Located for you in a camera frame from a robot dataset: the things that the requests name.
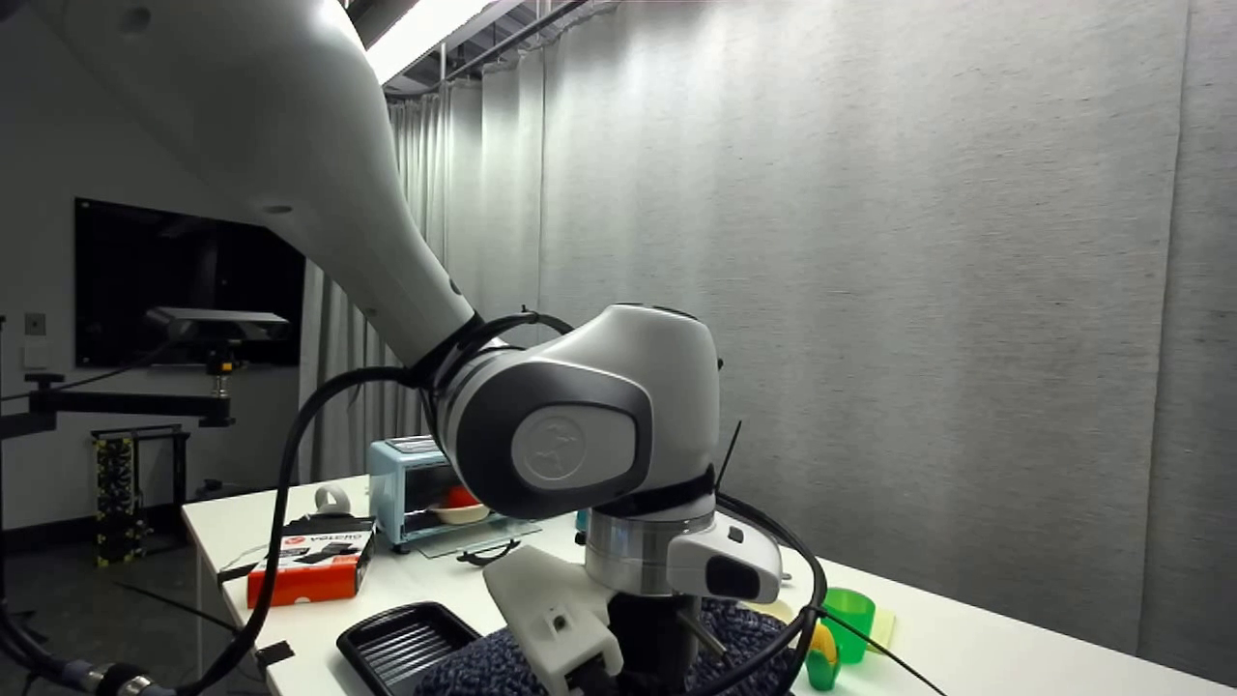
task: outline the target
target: black monitor screen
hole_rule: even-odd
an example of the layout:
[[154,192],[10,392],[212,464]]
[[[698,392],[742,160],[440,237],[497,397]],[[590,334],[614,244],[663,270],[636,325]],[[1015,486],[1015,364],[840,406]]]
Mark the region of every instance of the black monitor screen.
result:
[[204,364],[221,334],[171,334],[154,304],[258,310],[291,325],[244,339],[244,364],[298,364],[305,259],[265,228],[77,203],[77,366]]

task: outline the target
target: white table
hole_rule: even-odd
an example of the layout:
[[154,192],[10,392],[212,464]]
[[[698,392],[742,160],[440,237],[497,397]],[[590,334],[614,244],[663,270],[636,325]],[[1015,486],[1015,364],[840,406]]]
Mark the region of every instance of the white table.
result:
[[[368,513],[368,480],[335,480],[353,494],[353,509]],[[204,566],[229,567],[235,561],[255,561],[265,545],[271,525],[271,490],[235,494],[212,503],[188,503],[184,522],[199,545]],[[295,486],[291,517],[313,509],[313,486]],[[572,517],[538,522],[525,533],[525,545],[584,561],[584,548],[572,540]],[[785,605],[798,609],[807,589],[807,567],[788,561],[797,585],[785,589]],[[929,673],[952,696],[1237,696],[1222,690],[1130,654],[1111,654],[1066,633],[1051,633],[1005,616],[990,616],[907,585],[891,585],[834,561],[823,561],[823,574],[834,589],[856,589],[891,616],[891,649]],[[246,616],[244,580],[224,585],[229,609],[235,619]],[[295,658],[265,669],[271,685],[286,696],[338,696],[368,694],[363,682],[335,649],[335,633],[353,623],[402,609],[435,601],[450,609],[478,633],[502,632],[502,616],[489,605],[478,567],[469,567],[450,558],[404,553],[389,558],[374,540],[363,589],[342,605],[298,605],[275,609],[258,646],[291,643]],[[885,658],[865,658],[854,669],[841,669],[834,696],[931,696],[907,673]]]

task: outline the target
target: black tray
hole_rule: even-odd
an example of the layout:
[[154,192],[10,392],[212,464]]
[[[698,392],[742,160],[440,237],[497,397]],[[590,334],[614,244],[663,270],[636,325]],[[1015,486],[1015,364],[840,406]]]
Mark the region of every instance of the black tray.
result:
[[478,633],[440,605],[411,605],[346,628],[335,646],[374,696],[412,696],[425,669]]

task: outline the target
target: table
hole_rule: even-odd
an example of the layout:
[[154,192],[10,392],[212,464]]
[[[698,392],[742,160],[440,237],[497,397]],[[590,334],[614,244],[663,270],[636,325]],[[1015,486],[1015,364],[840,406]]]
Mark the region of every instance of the table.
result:
[[[368,480],[333,480],[328,486],[346,490],[353,509],[368,513]],[[215,574],[235,561],[255,561],[265,545],[271,525],[271,490],[188,503],[184,522],[199,545],[199,561]],[[291,517],[313,509],[313,486],[295,486]],[[545,553],[584,561],[584,548],[572,540],[572,513],[538,522],[528,533],[516,533],[525,545]],[[793,585],[785,605],[798,609],[807,594],[807,566],[793,561]],[[1066,633],[1051,633],[980,609],[966,609],[895,580],[880,580],[834,561],[823,561],[823,574],[834,589],[856,589],[878,601],[880,610],[895,619],[891,649],[929,673],[952,696],[1237,696],[1222,690],[1117,649],[1101,649]],[[489,605],[478,567],[450,558],[404,553],[389,558],[374,540],[363,589],[346,605],[298,605],[275,609],[258,646],[291,643],[295,658],[265,669],[275,694],[286,696],[338,696],[368,694],[363,682],[335,649],[335,633],[353,623],[389,610],[396,605],[435,601],[450,609],[478,633],[502,632],[502,616]],[[224,585],[224,605],[240,623],[244,580]],[[841,669],[834,696],[931,696],[920,682],[901,673],[885,658],[865,658],[854,669]]]

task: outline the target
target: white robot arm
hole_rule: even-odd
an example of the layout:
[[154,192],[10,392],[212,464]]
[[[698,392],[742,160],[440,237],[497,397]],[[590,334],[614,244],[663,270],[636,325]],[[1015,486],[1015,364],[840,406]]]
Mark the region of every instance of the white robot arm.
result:
[[[412,228],[383,90],[335,0],[27,0],[15,11],[32,11],[208,196],[286,237],[346,289],[427,392],[434,435],[488,505],[515,517],[596,509],[588,567],[510,558],[488,574],[552,694],[581,669],[636,669],[608,632],[621,623],[614,605],[596,609],[596,594],[771,601],[771,540],[716,509],[708,325],[612,304],[528,353],[493,344]],[[525,578],[545,605],[510,594]],[[545,632],[559,609],[596,616],[588,643]]]

